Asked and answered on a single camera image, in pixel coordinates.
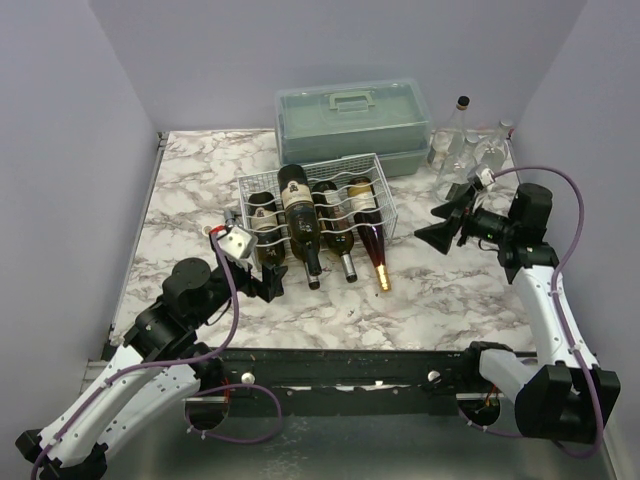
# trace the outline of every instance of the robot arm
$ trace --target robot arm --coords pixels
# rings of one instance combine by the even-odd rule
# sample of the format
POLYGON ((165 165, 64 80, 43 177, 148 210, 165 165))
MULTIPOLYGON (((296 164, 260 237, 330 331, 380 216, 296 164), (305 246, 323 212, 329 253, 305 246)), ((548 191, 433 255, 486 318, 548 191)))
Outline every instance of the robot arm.
POLYGON ((523 365, 508 347, 489 347, 478 356, 478 373, 515 404, 516 422, 524 436, 592 444, 596 439, 592 404, 596 402, 592 401, 588 383, 593 379, 604 424, 620 383, 614 372, 600 369, 587 348, 561 276, 555 286, 564 318, 554 304, 552 276, 559 261, 553 248, 543 241, 552 194, 540 185, 521 184, 508 215, 502 216, 477 207, 479 192, 493 181, 490 171, 473 172, 466 190, 432 210, 445 221, 417 230, 415 235, 443 254, 449 252, 458 233, 458 246, 473 237, 497 245, 498 261, 528 314, 538 365, 523 365), (578 362, 575 350, 580 350, 586 369, 578 362))
MULTIPOLYGON (((263 265, 260 282, 246 262, 255 237, 232 225, 218 238, 221 251, 231 259, 228 267, 237 290, 270 302, 287 268, 263 265), (231 232, 234 241, 226 241, 231 232)), ((162 292, 138 315, 124 345, 80 398, 49 426, 26 431, 16 441, 23 456, 43 468, 41 479, 102 478, 107 458, 168 406, 203 388, 223 385, 220 359, 210 355, 196 360, 211 349, 195 343, 196 330, 231 298, 223 269, 212 272, 204 260, 182 260, 163 282, 162 292), (175 360, 191 361, 186 365, 175 360), (135 368, 151 362, 157 366, 135 368), (112 380, 118 372, 124 374, 112 380)))

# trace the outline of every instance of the box handle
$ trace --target box handle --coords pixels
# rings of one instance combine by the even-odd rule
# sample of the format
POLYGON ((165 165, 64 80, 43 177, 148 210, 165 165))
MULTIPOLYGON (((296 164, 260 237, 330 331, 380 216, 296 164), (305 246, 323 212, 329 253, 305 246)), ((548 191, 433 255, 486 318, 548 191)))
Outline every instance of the box handle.
POLYGON ((368 110, 369 107, 375 107, 375 102, 371 98, 371 92, 368 90, 358 90, 354 92, 340 92, 329 95, 329 110, 344 110, 345 112, 355 112, 368 110), (336 100, 348 100, 351 102, 340 102, 336 100))

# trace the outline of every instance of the screw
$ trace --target screw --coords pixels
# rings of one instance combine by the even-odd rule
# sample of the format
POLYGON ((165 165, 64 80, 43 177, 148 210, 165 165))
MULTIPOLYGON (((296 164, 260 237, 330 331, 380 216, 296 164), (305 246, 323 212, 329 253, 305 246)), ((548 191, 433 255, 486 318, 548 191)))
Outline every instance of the screw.
POLYGON ((240 377, 240 381, 247 385, 253 385, 256 383, 256 376, 251 372, 245 372, 240 377))
POLYGON ((431 383, 438 383, 440 382, 440 380, 442 380, 440 378, 440 372, 438 372, 437 370, 431 370, 428 374, 427 374, 427 380, 429 380, 431 383))

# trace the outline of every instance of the box lid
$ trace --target box lid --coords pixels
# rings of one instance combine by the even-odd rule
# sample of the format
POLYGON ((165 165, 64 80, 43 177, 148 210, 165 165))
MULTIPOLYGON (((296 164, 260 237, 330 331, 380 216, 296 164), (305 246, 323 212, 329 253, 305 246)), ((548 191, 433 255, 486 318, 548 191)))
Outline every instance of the box lid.
POLYGON ((276 94, 281 141, 394 127, 425 129, 430 115, 412 79, 352 83, 276 94))

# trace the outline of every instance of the white wall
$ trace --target white wall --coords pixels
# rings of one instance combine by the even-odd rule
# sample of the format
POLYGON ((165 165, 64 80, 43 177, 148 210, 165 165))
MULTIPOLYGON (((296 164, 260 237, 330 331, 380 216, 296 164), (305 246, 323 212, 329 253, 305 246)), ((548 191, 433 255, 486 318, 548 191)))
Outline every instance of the white wall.
POLYGON ((272 127, 278 89, 415 77, 436 121, 518 120, 585 0, 92 0, 165 130, 272 127))
POLYGON ((0 7, 0 477, 99 354, 157 144, 85 0, 0 7))
MULTIPOLYGON (((586 224, 566 286, 589 345, 620 376, 630 452, 640 451, 638 25, 637 0, 589 1, 514 135, 521 165, 558 166, 582 188, 586 224)), ((549 238, 564 253, 577 218, 571 190, 548 174, 525 178, 552 185, 549 238)))

